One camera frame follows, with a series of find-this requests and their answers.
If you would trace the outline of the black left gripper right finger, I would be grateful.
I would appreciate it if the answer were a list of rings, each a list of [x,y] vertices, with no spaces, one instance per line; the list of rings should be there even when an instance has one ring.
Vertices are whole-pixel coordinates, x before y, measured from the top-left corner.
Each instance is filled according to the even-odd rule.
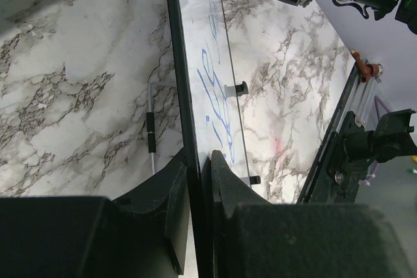
[[[272,204],[211,157],[216,277],[412,277],[398,237],[357,204]]]

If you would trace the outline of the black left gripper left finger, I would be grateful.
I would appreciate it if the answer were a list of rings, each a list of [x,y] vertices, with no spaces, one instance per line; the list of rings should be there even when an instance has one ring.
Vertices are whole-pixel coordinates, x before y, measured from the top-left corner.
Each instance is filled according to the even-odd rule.
[[[189,202],[184,152],[128,193],[3,197],[2,277],[178,277]]]

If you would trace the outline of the white whiteboard with black rim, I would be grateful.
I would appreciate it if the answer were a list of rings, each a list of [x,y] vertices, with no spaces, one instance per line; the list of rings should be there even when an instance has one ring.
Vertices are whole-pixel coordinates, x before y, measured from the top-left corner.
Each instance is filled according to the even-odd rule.
[[[212,277],[211,155],[250,181],[222,0],[167,0],[199,277]]]

